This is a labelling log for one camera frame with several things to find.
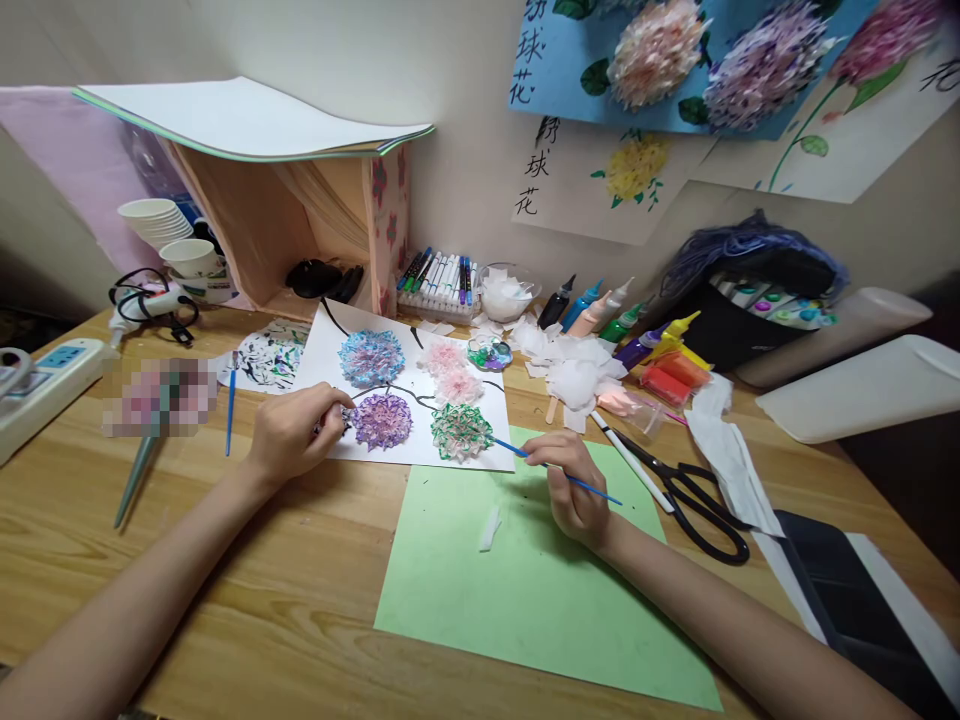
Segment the blue paintbrush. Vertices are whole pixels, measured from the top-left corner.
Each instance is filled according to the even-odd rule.
[[[505,447],[507,450],[510,450],[511,452],[516,453],[516,454],[519,455],[520,457],[530,457],[530,454],[529,454],[529,453],[525,453],[525,452],[524,452],[523,450],[521,450],[520,448],[515,448],[515,447],[514,447],[513,445],[511,445],[510,443],[505,443],[503,440],[499,440],[499,439],[495,438],[493,435],[487,435],[487,437],[490,438],[491,440],[493,440],[497,445],[501,445],[502,447]],[[547,465],[546,463],[540,463],[540,464],[541,464],[543,467],[550,467],[550,466]],[[612,502],[612,503],[616,503],[617,505],[623,505],[623,503],[620,502],[619,500],[615,500],[614,498],[612,498],[612,497],[610,497],[609,495],[607,495],[605,492],[601,492],[600,490],[597,490],[597,489],[596,489],[595,487],[593,487],[592,485],[588,485],[588,484],[585,483],[583,480],[579,480],[578,478],[575,478],[575,477],[573,477],[572,475],[567,475],[567,480],[569,480],[569,481],[572,482],[572,483],[576,483],[576,484],[579,485],[580,487],[582,487],[582,488],[584,488],[584,489],[586,489],[586,490],[589,490],[589,491],[592,492],[592,493],[596,493],[596,494],[599,495],[600,497],[606,498],[607,500],[609,500],[609,501]]]

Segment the pink paint bottle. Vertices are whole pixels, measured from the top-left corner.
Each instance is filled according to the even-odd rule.
[[[603,318],[604,312],[606,312],[607,300],[612,293],[613,291],[607,290],[606,295],[599,300],[594,300],[590,307],[580,313],[580,317],[578,317],[570,329],[567,330],[567,335],[570,337],[586,337],[593,332],[597,323]]]

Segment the desk surface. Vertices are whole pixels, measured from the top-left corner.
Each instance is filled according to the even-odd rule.
[[[62,339],[107,341],[108,317]],[[192,350],[148,329],[126,340],[124,356],[214,357],[269,320],[208,310]],[[518,362],[504,383],[512,424],[551,429],[542,379],[529,378]],[[166,441],[118,534],[112,521],[138,440],[101,434],[102,385],[0,470],[0,662],[19,663],[229,472],[249,448],[265,397],[237,392],[230,458],[223,456],[225,390],[194,437]],[[869,535],[960,645],[960,586],[835,444],[794,442],[742,388],[731,419],[774,507]],[[592,423],[586,439],[606,442]],[[670,464],[703,462],[689,433],[672,422],[652,450]],[[322,469],[322,477],[291,482],[231,548],[145,685],[143,708],[176,720],[712,715],[374,631],[409,467],[329,461]],[[661,522],[672,547],[799,624],[752,539],[750,562],[731,568],[707,558],[662,512]],[[709,525],[701,532],[722,538]],[[727,714],[754,717],[749,698],[722,670],[714,674]]]

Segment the pink paper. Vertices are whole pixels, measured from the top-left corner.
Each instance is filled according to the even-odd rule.
[[[121,142],[123,120],[88,105],[70,88],[0,88],[0,125],[87,224],[117,268],[162,269],[157,251],[117,215],[150,197]]]

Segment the white wall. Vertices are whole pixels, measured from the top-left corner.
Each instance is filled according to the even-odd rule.
[[[511,260],[536,267],[548,291],[574,270],[584,280],[603,275],[621,282],[637,275],[638,285],[647,285],[690,231],[738,221],[758,206],[846,262],[857,285],[909,291],[960,266],[960,106],[853,205],[689,183],[643,248],[511,223],[513,173],[529,147],[532,122],[507,109],[522,4],[5,0],[0,83],[159,82],[244,74],[345,117],[432,121],[437,132],[415,146],[415,244],[466,251],[481,262]],[[10,172],[6,165],[0,169]],[[41,194],[35,201],[49,205]],[[62,231],[65,225],[58,227]],[[83,232],[75,229],[73,236]],[[54,234],[53,242],[63,240],[62,232],[40,224],[20,227],[12,236],[0,204],[0,247],[12,243],[36,260],[24,246],[44,234],[48,240]],[[82,250],[77,242],[67,256],[84,255],[93,262],[89,233],[84,240]],[[98,265],[101,259],[96,258]],[[94,302],[103,291],[101,275],[72,277],[67,287]]]

